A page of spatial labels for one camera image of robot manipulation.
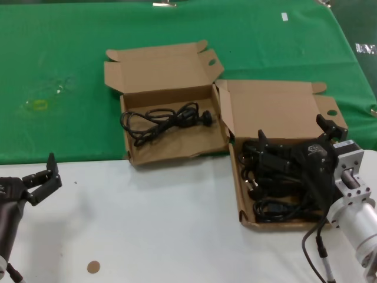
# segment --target cardboard box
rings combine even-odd
[[[316,124],[317,114],[347,128],[335,100],[322,96],[325,83],[290,81],[217,80],[221,117],[234,134],[229,144],[236,189],[239,221],[244,226],[258,228],[303,228],[313,223],[257,223],[253,213],[254,201],[247,194],[247,184],[240,176],[242,166],[237,161],[242,144],[258,139],[262,129],[266,137],[277,144],[295,144],[320,136],[323,131]]]
[[[206,50],[207,41],[188,44],[107,50],[114,62],[105,62],[105,83],[123,93],[122,113],[144,114],[155,108],[178,110],[195,101],[199,112],[209,110],[211,127],[172,127],[157,140],[135,147],[124,131],[128,159],[133,165],[161,160],[194,157],[204,153],[228,151],[227,131],[220,119],[219,95],[214,80],[224,71],[214,50]],[[133,118],[132,128],[145,130],[153,123]]]

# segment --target robotic arm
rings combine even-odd
[[[0,177],[0,280],[8,271],[16,283],[22,282],[22,277],[8,261],[26,202],[35,206],[62,186],[53,153],[50,153],[46,167],[46,170],[23,177],[22,180]]]
[[[367,283],[377,283],[377,214],[371,189],[359,175],[363,150],[353,140],[345,140],[347,130],[332,120],[318,115],[317,124],[324,132],[321,136],[289,147],[269,144],[260,130],[260,163],[281,172],[300,172],[327,220],[355,249]]]

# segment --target box handle hole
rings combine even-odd
[[[329,116],[336,116],[336,115],[338,115],[338,112],[336,110],[329,110],[328,115]]]
[[[216,59],[212,59],[211,61],[208,62],[209,66],[215,65]]]

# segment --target black cable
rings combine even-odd
[[[6,266],[6,271],[9,273],[9,276],[14,283],[20,283],[24,279],[22,275],[9,263]]]
[[[322,283],[326,283],[326,281],[323,279],[323,277],[321,276],[321,274],[318,272],[318,270],[313,265],[313,262],[310,259],[309,254],[307,253],[307,250],[306,250],[306,247],[305,247],[305,242],[306,242],[307,238],[310,237],[310,235],[312,233],[314,233],[315,230],[318,230],[319,228],[321,228],[321,227],[323,227],[325,225],[327,212],[324,213],[323,216],[322,216],[322,218],[321,218],[321,220],[312,229],[310,229],[305,234],[305,236],[302,238],[302,241],[301,241],[301,247],[302,247],[302,251],[304,252],[305,258],[308,261],[310,267],[313,269],[314,273],[318,276],[318,278],[321,280]]]
[[[282,202],[277,199],[260,199],[253,204],[253,212],[258,222],[286,222],[292,219],[303,219],[317,222],[321,216],[316,213],[317,207],[303,200],[301,204]]]
[[[134,116],[139,116],[156,125],[147,130],[133,130],[130,126],[130,120]],[[156,139],[160,134],[174,126],[187,128],[202,123],[204,126],[210,127],[212,122],[212,116],[208,110],[204,111],[203,114],[199,116],[199,105],[196,102],[187,103],[177,112],[169,108],[157,108],[147,111],[144,115],[133,111],[127,111],[122,113],[120,117],[120,124],[135,140],[135,146],[142,146],[146,142]]]
[[[322,232],[322,228],[324,227],[324,225],[326,224],[326,221],[324,221],[324,223],[322,223],[322,225],[320,227],[318,227],[318,230],[317,230],[317,237],[321,237],[321,232]]]
[[[297,175],[261,166],[259,158],[256,141],[244,142],[238,155],[238,161],[243,165],[240,174],[241,178],[252,186],[249,196],[253,200],[266,196],[282,198],[302,191],[302,183]]]

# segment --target green tablecloth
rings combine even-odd
[[[356,43],[377,45],[377,1],[334,1],[332,12],[377,97],[377,55],[357,53],[355,48]]]
[[[2,164],[45,162],[49,152],[60,162],[121,159],[106,49],[202,39],[221,59],[223,78],[326,82],[349,137],[377,148],[376,100],[331,11],[314,0],[3,5],[0,27]]]

